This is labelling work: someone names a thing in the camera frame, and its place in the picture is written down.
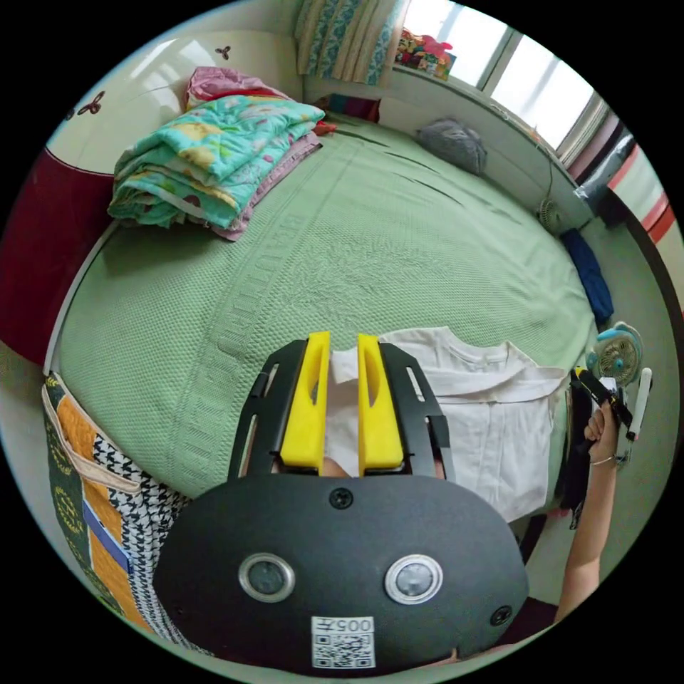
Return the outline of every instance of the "pink blanket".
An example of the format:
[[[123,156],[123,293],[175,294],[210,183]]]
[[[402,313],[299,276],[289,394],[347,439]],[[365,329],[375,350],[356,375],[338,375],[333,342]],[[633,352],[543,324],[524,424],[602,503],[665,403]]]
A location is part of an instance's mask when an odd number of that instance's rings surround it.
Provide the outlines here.
[[[236,69],[200,66],[195,69],[195,73],[192,74],[187,85],[187,90],[185,92],[185,110],[188,111],[201,105],[203,102],[209,102],[217,97],[221,97],[221,93],[227,91],[238,92],[241,90],[258,90],[260,88],[270,90],[278,97],[291,100],[291,98],[284,93],[265,85],[261,79],[256,76],[246,76]],[[299,140],[296,140],[285,156],[276,164],[266,178],[264,178],[263,182],[252,196],[252,199],[249,201],[249,204],[230,224],[228,230],[213,225],[209,225],[208,227],[217,235],[235,242],[235,240],[237,240],[247,229],[249,220],[254,213],[254,207],[302,160],[313,154],[320,147],[321,141],[315,133],[308,133],[302,138],[299,138]]]

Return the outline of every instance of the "window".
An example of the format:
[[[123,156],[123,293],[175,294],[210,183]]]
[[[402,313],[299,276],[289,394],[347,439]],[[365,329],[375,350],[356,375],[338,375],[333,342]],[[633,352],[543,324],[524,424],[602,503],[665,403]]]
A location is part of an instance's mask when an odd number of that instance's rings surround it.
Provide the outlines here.
[[[576,71],[523,36],[492,99],[537,129],[557,149],[593,94],[594,89]]]
[[[607,111],[594,89],[565,62],[482,12],[452,0],[412,0],[404,24],[417,35],[450,43],[449,52],[456,55],[450,79],[482,91],[556,151],[586,138],[587,127],[600,125]],[[589,108],[592,116],[586,115]]]
[[[416,35],[429,35],[440,43],[450,43],[456,56],[450,75],[477,86],[501,43],[506,24],[451,0],[413,0],[406,28]]]

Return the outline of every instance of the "pink pillow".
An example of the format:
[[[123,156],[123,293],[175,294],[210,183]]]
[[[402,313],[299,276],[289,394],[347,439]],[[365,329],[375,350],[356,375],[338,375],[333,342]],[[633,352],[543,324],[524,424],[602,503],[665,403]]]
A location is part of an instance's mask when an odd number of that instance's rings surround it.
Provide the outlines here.
[[[197,107],[226,90],[255,90],[257,88],[268,88],[279,97],[291,100],[285,93],[266,85],[260,78],[248,76],[237,69],[198,66],[190,77],[185,91],[186,110]]]

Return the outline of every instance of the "small fan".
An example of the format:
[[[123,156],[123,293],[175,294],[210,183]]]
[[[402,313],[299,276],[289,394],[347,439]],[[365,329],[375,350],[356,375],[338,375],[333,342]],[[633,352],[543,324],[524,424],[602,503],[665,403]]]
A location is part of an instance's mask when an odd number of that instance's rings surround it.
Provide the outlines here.
[[[541,223],[549,233],[553,235],[561,233],[563,227],[561,212],[559,211],[556,202],[549,197],[545,197],[541,201],[539,209],[537,210],[537,218],[539,219],[539,223]]]
[[[620,322],[598,336],[586,357],[586,367],[597,377],[615,378],[620,387],[626,387],[639,376],[642,353],[639,333]]]

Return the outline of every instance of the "bracelet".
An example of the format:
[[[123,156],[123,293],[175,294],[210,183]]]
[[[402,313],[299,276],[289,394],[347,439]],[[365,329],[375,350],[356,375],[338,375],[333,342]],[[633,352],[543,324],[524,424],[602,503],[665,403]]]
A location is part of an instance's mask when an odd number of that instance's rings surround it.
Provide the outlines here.
[[[615,454],[613,454],[612,456],[608,456],[608,458],[604,458],[604,459],[601,460],[601,461],[592,461],[592,460],[590,460],[590,461],[589,461],[589,464],[590,464],[590,465],[601,465],[602,463],[607,463],[608,461],[612,461],[613,458],[615,458]]]

